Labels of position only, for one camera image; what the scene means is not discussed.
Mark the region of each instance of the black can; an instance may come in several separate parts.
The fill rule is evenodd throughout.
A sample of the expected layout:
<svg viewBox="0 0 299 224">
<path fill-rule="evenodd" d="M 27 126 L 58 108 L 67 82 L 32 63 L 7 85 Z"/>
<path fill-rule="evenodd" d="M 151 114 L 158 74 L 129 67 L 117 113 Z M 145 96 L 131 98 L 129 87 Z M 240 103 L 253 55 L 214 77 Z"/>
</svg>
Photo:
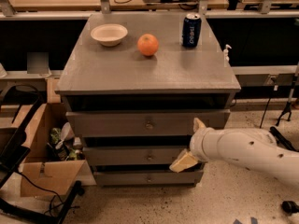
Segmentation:
<svg viewBox="0 0 299 224">
<path fill-rule="evenodd" d="M 198 13 L 189 13 L 184 19 L 182 46 L 195 48 L 198 43 L 202 21 Z"/>
</svg>

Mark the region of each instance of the concrete floor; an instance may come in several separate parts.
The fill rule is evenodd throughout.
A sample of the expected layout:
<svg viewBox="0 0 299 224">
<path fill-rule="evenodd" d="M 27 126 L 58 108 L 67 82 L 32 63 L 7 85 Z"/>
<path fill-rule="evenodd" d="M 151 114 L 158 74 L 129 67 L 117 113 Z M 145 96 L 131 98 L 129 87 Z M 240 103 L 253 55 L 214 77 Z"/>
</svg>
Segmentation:
<svg viewBox="0 0 299 224">
<path fill-rule="evenodd" d="M 237 101 L 226 128 L 260 127 L 266 101 Z M 263 128 L 275 126 L 286 101 L 272 101 Z M 280 122 L 278 130 L 299 148 L 299 110 L 292 120 Z M 273 177 L 235 167 L 224 161 L 205 166 L 201 182 L 195 187 L 85 187 L 69 211 L 65 224 L 282 224 L 291 218 L 281 210 L 283 201 L 299 202 L 299 189 L 281 184 Z M 44 212 L 45 198 L 20 198 L 20 178 L 12 176 L 0 190 L 10 203 Z M 25 223 L 3 215 L 0 223 Z"/>
</svg>

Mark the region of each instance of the black chair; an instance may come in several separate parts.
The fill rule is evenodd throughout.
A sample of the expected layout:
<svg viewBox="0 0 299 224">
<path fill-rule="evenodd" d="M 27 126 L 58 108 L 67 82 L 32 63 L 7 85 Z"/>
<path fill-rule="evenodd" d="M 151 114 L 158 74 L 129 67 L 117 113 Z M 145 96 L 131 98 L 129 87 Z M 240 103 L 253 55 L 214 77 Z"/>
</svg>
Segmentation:
<svg viewBox="0 0 299 224">
<path fill-rule="evenodd" d="M 18 128 L 0 128 L 0 188 L 3 187 L 13 173 L 21 175 L 19 172 L 19 165 L 30 152 L 30 148 L 22 146 L 26 140 L 25 128 L 34 113 L 43 104 L 43 97 L 34 86 L 28 84 L 8 85 L 0 94 L 0 111 L 4 101 L 12 104 L 16 102 L 16 99 L 21 100 L 21 102 L 19 100 L 19 104 L 21 105 L 30 104 L 32 100 L 34 101 L 31 103 L 31 109 Z M 60 212 L 56 217 L 11 205 L 1 198 L 0 209 L 6 214 L 10 214 L 12 217 L 26 219 L 32 223 L 58 224 L 63 223 L 76 195 L 82 195 L 83 193 L 84 190 L 81 187 L 81 182 L 77 181 L 63 202 Z"/>
</svg>

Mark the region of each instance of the gray drawer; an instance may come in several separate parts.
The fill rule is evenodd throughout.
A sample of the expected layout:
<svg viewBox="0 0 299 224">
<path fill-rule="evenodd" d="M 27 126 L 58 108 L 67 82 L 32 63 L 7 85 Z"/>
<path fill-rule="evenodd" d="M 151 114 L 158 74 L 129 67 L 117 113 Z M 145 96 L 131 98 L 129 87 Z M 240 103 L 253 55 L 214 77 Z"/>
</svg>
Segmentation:
<svg viewBox="0 0 299 224">
<path fill-rule="evenodd" d="M 230 111 L 101 113 L 67 112 L 74 133 L 82 137 L 193 135 L 193 119 L 206 126 L 223 128 Z"/>
<path fill-rule="evenodd" d="M 83 152 L 91 166 L 168 164 L 185 147 L 85 147 Z"/>
<path fill-rule="evenodd" d="M 136 172 L 136 173 L 94 173 L 97 185 L 170 185 L 189 184 L 195 186 L 200 182 L 204 171 L 172 173 L 172 172 Z"/>
</svg>

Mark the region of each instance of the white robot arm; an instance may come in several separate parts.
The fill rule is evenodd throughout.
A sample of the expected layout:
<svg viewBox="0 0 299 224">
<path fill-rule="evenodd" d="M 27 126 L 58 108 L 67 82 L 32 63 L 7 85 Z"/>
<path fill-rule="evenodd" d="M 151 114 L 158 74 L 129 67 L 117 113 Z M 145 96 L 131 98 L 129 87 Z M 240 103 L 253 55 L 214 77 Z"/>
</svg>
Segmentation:
<svg viewBox="0 0 299 224">
<path fill-rule="evenodd" d="M 170 169 L 180 172 L 199 161 L 223 160 L 249 170 L 263 172 L 299 187 L 299 153 L 278 147 L 270 132 L 262 129 L 207 128 L 194 120 L 190 150 L 183 150 Z"/>
</svg>

